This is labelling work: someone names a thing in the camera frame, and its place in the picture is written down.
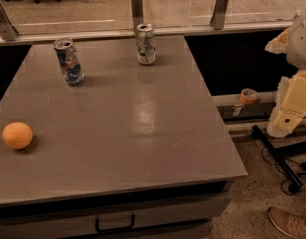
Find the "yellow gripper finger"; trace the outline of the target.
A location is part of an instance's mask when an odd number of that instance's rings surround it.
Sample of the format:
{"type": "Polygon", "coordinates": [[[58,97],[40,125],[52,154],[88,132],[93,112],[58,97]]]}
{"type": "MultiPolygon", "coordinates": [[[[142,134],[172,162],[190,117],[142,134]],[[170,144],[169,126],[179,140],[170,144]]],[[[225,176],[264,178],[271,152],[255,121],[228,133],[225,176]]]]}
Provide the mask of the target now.
{"type": "Polygon", "coordinates": [[[281,78],[275,102],[267,132],[272,137],[283,138],[306,117],[306,69],[300,69],[291,78],[281,78]]]}

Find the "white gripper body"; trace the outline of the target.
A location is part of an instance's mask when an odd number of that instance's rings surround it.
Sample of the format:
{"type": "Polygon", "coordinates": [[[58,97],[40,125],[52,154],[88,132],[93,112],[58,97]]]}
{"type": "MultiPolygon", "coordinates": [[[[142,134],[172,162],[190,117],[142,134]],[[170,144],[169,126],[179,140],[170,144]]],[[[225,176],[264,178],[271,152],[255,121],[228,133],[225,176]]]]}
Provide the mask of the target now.
{"type": "Polygon", "coordinates": [[[265,50],[274,54],[285,53],[287,50],[287,40],[290,29],[287,28],[281,32],[277,37],[273,38],[265,46],[265,50]]]}

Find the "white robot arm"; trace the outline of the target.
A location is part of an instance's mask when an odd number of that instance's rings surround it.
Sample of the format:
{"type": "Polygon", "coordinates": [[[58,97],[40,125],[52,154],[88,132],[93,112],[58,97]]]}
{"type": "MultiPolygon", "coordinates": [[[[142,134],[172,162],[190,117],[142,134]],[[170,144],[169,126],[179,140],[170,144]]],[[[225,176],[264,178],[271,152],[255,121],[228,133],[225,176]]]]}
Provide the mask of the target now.
{"type": "Polygon", "coordinates": [[[291,78],[281,77],[267,127],[270,136],[283,138],[306,117],[306,8],[297,13],[289,28],[268,42],[265,50],[284,53],[287,62],[298,69],[291,78]]]}

